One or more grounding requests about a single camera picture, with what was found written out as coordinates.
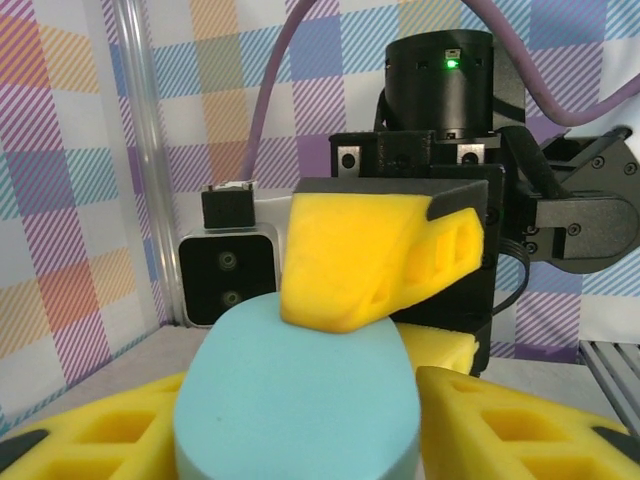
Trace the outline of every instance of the purple cable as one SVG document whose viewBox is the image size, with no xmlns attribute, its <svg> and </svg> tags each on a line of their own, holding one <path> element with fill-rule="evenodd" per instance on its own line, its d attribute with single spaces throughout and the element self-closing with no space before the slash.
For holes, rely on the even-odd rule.
<svg viewBox="0 0 640 480">
<path fill-rule="evenodd" d="M 287 20 L 280 30 L 280 34 L 276 39 L 276 43 L 271 51 L 271 56 L 267 62 L 267 67 L 264 71 L 264 77 L 262 77 L 262 84 L 258 92 L 258 100 L 256 102 L 256 108 L 253 112 L 253 119 L 251 121 L 251 130 L 249 131 L 249 141 L 247 145 L 247 156 L 242 167 L 241 180 L 251 180 L 253 178 L 253 172 L 258 160 L 258 148 L 260 147 L 260 138 L 262 137 L 262 129 L 264 128 L 264 122 L 267 118 L 267 110 L 269 109 L 269 99 L 271 98 L 271 91 L 276 83 L 276 77 L 278 76 L 278 70 L 282 63 L 282 58 L 293 35 L 298 29 L 298 25 L 302 23 L 302 19 L 307 12 L 311 10 L 311 7 L 315 5 L 317 0 L 299 0 L 296 6 L 293 7 L 291 13 L 287 17 Z"/>
<path fill-rule="evenodd" d="M 300 25 L 316 1 L 317 0 L 299 0 L 276 39 L 264 72 L 258 93 L 258 101 L 253 113 L 247 155 L 242 169 L 241 180 L 251 180 L 253 177 L 254 168 L 258 159 L 258 148 L 260 146 L 260 138 L 262 137 L 262 129 L 264 128 L 264 122 L 269 108 L 269 99 L 273 86 L 276 83 L 280 63 L 298 25 Z M 531 97 L 538 104 L 542 113 L 552 122 L 563 127 L 584 125 L 600 118 L 625 100 L 640 92 L 640 74 L 638 74 L 624 86 L 616 90 L 611 96 L 588 110 L 575 113 L 568 112 L 553 98 L 536 64 L 529 56 L 527 48 L 522 40 L 520 40 L 518 34 L 511 28 L 511 25 L 500 9 L 491 0 L 462 1 L 485 23 L 489 30 L 498 37 L 505 46 L 509 58 L 511 58 Z"/>
</svg>

